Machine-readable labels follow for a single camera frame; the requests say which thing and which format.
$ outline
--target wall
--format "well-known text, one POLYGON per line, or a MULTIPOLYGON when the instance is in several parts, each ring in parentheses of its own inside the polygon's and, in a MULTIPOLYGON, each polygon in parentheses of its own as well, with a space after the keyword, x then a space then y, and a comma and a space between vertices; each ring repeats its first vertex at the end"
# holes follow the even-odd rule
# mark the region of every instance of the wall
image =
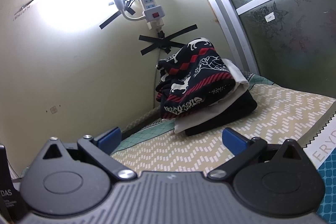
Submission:
MULTIPOLYGON (((50 136, 73 142, 150 110, 158 56, 140 54, 149 43, 139 35, 156 36, 145 22, 118 17, 99 28, 116 12, 111 0, 36 0, 15 18, 28 1, 0 0, 0 140, 17 173, 50 136)), ((166 12, 166 35, 197 24, 175 41, 207 37, 232 59, 207 0, 157 3, 166 12)), ((136 3, 132 8, 140 10, 136 3)))

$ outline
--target black cloth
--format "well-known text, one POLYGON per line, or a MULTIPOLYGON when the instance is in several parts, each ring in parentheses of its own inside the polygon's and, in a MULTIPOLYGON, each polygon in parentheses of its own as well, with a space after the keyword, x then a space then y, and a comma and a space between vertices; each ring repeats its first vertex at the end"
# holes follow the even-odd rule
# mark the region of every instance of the black cloth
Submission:
POLYGON ((192 136, 223 126, 227 123, 237 121, 249 115, 253 110, 256 109, 256 107, 257 102, 253 99, 250 92, 247 90, 221 114, 197 126, 186 129, 185 134, 187 136, 192 136))
POLYGON ((159 60, 156 87, 160 117, 183 117, 223 98, 236 82, 213 45, 195 39, 171 57, 159 60))

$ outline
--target teal patterned fabric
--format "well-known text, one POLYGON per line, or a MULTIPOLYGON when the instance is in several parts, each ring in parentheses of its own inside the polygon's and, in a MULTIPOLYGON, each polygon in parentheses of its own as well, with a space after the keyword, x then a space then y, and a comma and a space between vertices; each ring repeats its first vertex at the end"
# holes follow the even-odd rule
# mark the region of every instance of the teal patterned fabric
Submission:
MULTIPOLYGON (((253 88, 255 84, 266 84, 266 85, 273 85, 274 83, 265 77, 260 75, 256 75, 254 73, 249 73, 246 71, 242 71, 244 77, 249 81, 250 86, 249 90, 253 88)), ((143 141, 150 140, 155 138, 161 134, 164 134, 170 130, 173 130, 175 126, 174 120, 170 121, 156 121, 151 125, 144 127, 139 132, 133 134, 132 136, 128 137, 127 139, 123 140, 120 145, 113 151, 113 153, 118 152, 120 150, 124 150, 130 148, 138 143, 143 141)))
POLYGON ((113 151, 113 153, 130 148, 138 143, 150 140, 161 134, 164 134, 174 129, 174 125, 174 120, 154 122, 150 126, 141 129, 137 133, 123 140, 120 145, 113 151))
POLYGON ((274 85, 274 82, 266 79, 265 77, 255 74, 252 74, 248 81, 250 84, 249 90, 251 90, 255 84, 274 85))
POLYGON ((325 221, 336 224, 336 149, 318 169, 325 183, 325 195, 317 211, 325 221))

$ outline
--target screw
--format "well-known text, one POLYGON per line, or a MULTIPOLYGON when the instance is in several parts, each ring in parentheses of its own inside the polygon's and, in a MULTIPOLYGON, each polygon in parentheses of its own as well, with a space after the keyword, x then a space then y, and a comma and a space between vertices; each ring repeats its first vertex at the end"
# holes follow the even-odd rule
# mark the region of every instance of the screw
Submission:
POLYGON ((135 175, 135 172, 129 169, 124 169, 118 172, 118 177, 122 179, 129 179, 135 175))
POLYGON ((214 179, 223 179, 226 176, 226 174, 227 173, 224 170, 217 169, 217 170, 212 170, 209 173, 209 176, 214 179))

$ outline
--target small paper note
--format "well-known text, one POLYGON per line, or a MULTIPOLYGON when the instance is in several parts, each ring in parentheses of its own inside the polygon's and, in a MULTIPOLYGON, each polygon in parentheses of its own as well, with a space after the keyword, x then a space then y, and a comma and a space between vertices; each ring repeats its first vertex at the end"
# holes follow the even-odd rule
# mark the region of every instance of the small paper note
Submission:
POLYGON ((274 12, 271 12, 270 14, 265 16, 265 19, 267 22, 270 22, 275 19, 274 12))

